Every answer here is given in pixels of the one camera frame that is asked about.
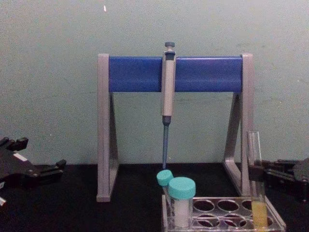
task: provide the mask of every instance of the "yellow liquid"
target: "yellow liquid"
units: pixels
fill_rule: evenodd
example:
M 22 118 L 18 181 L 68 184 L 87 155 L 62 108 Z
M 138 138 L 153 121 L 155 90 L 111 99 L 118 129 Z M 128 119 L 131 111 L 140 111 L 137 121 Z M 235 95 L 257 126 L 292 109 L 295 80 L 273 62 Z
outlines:
M 267 208 L 265 202 L 252 201 L 252 214 L 254 228 L 259 232 L 266 231 L 267 228 Z

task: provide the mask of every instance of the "pale green wall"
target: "pale green wall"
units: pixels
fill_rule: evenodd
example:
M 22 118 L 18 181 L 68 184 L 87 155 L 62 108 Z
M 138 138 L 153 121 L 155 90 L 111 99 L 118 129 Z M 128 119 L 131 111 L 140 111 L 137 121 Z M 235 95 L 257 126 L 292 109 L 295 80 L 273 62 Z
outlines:
M 161 56 L 172 40 L 178 56 L 253 53 L 263 155 L 304 159 L 308 12 L 308 0 L 2 0 L 0 134 L 28 137 L 21 154 L 34 163 L 96 163 L 97 54 Z M 169 160 L 221 161 L 230 101 L 176 94 Z M 115 105 L 120 162 L 160 162 L 160 94 L 119 93 Z

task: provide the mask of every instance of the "rack hole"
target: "rack hole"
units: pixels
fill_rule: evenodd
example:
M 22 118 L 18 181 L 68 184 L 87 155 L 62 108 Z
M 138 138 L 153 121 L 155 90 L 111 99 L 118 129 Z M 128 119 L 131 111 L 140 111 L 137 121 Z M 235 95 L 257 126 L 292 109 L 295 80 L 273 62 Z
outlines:
M 200 211 L 211 211 L 214 209 L 214 204 L 211 201 L 196 201 L 193 203 L 193 207 Z
M 243 226 L 245 226 L 246 224 L 247 224 L 246 220 L 242 220 L 242 221 L 240 221 L 240 223 L 239 223 L 240 227 L 243 227 Z
M 239 209 L 238 204 L 232 200 L 221 200 L 218 202 L 218 207 L 227 212 L 233 212 Z
M 228 219 L 240 219 L 241 216 L 238 216 L 237 214 L 228 214 L 228 215 L 224 216 L 224 218 L 228 218 Z
M 224 222 L 225 222 L 227 225 L 229 225 L 229 226 L 236 227 L 236 224 L 235 224 L 233 221 L 231 221 L 231 220 L 225 219 Z
M 245 200 L 241 204 L 245 209 L 252 210 L 251 201 Z
M 197 217 L 197 222 L 202 226 L 206 227 L 215 227 L 220 223 L 219 219 L 216 216 L 210 214 L 203 214 Z
M 267 217 L 267 225 L 271 226 L 273 223 L 273 220 L 270 217 Z

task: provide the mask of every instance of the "test tube rack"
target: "test tube rack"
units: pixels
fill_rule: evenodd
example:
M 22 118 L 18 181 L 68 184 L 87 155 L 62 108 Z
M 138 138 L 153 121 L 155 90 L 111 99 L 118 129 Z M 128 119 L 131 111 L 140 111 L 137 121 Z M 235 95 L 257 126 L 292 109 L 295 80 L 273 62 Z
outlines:
M 253 227 L 250 197 L 194 197 L 192 226 L 173 228 L 165 195 L 162 195 L 162 232 L 257 232 Z M 268 228 L 264 232 L 284 232 L 285 224 L 267 202 Z

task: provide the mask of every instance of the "pipette stand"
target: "pipette stand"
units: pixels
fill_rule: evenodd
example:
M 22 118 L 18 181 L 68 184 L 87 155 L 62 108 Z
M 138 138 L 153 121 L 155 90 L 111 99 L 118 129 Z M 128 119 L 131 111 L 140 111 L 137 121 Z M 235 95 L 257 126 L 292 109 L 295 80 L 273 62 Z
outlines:
M 109 202 L 118 171 L 113 92 L 161 92 L 162 57 L 98 55 L 98 202 Z M 223 165 L 238 194 L 249 197 L 247 131 L 253 130 L 252 54 L 177 57 L 176 92 L 233 92 Z M 241 167 L 235 164 L 240 125 Z M 268 210 L 284 225 L 270 201 Z

